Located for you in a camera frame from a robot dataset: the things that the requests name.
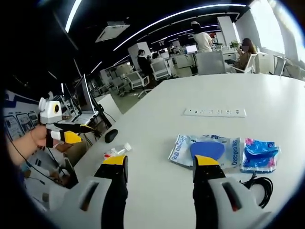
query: office chair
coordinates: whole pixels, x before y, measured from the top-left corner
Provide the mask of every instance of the office chair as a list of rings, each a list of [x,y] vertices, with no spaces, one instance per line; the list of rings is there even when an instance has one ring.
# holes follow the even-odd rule
[[[196,54],[198,75],[226,73],[222,51],[200,52]]]
[[[232,66],[232,68],[234,68],[236,70],[236,72],[238,73],[239,71],[242,73],[254,73],[254,68],[253,65],[255,63],[255,58],[256,58],[257,54],[251,54],[248,63],[246,65],[246,68],[244,70],[241,70],[239,68],[235,68]]]
[[[276,66],[274,68],[274,74],[273,75],[282,76],[283,70],[284,70],[284,67],[285,67],[285,64],[286,64],[286,60],[283,57],[280,57],[280,56],[274,55],[274,57],[277,58],[277,63],[276,63]]]
[[[168,79],[172,75],[172,71],[169,69],[169,67],[167,67],[165,60],[152,63],[151,67],[156,81]]]
[[[132,72],[130,74],[128,74],[127,79],[129,80],[132,89],[137,89],[137,88],[143,88],[143,91],[141,91],[141,93],[138,95],[138,98],[140,98],[140,96],[143,93],[147,93],[150,92],[152,89],[145,89],[145,87],[149,84],[149,77],[141,77],[138,71]]]

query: power strip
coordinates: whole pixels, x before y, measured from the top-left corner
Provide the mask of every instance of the power strip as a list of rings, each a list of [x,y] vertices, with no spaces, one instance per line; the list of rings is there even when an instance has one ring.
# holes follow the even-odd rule
[[[187,108],[183,115],[205,117],[245,118],[245,109],[193,109]]]

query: floor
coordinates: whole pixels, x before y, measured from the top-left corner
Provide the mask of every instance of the floor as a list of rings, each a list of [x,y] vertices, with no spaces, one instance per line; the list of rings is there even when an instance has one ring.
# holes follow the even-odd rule
[[[192,75],[191,72],[191,68],[186,67],[186,68],[176,68],[176,75],[179,78],[182,77],[188,77]],[[141,92],[141,90],[139,91],[135,91],[133,93],[127,94],[124,97],[120,97],[119,95],[117,95],[117,93],[115,91],[111,91],[111,95],[113,97],[114,102],[116,103],[116,105],[118,106],[120,112],[122,114],[126,113],[130,108],[132,108],[141,98],[144,97],[144,95],[138,99],[138,94]]]

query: black ceiling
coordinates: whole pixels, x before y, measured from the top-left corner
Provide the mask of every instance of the black ceiling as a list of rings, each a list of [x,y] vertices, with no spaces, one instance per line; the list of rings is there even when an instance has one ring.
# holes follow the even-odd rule
[[[236,14],[228,14],[232,21],[235,21],[237,13],[241,16],[248,7],[221,6],[186,12],[146,29],[113,51],[124,40],[164,17],[204,5],[226,3],[248,5],[251,0],[233,2],[229,0],[82,0],[67,35],[63,30],[74,2],[75,0],[41,0],[39,4],[26,7],[19,5],[18,10],[13,6],[14,14],[10,16],[12,19],[18,16],[20,20],[11,26],[11,30],[14,31],[11,31],[10,42],[15,49],[11,61],[18,63],[12,73],[22,82],[29,82],[31,91],[33,88],[41,87],[37,82],[48,82],[45,88],[41,89],[47,91],[55,84],[69,83],[78,77],[73,58],[77,60],[81,73],[88,74],[100,61],[102,64],[97,70],[111,66],[125,57],[128,54],[128,47],[138,42],[138,39],[163,26],[190,17],[224,12],[236,12]],[[220,14],[198,17],[195,20],[200,22],[201,26],[214,25],[217,24],[217,16]],[[193,20],[167,26],[142,38],[139,42],[147,42],[150,46],[152,42],[163,37],[190,29],[190,22]],[[124,21],[130,24],[130,27],[115,39],[95,43],[107,21]],[[51,77],[47,71],[56,75],[58,80]]]

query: monitor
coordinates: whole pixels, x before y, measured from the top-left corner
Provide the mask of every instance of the monitor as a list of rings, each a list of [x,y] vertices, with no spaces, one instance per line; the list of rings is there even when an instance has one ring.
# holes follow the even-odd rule
[[[187,54],[195,53],[197,52],[197,46],[196,45],[190,45],[186,46]]]
[[[86,76],[84,75],[75,87],[75,100],[81,112],[84,114],[94,113],[94,107],[89,95]]]

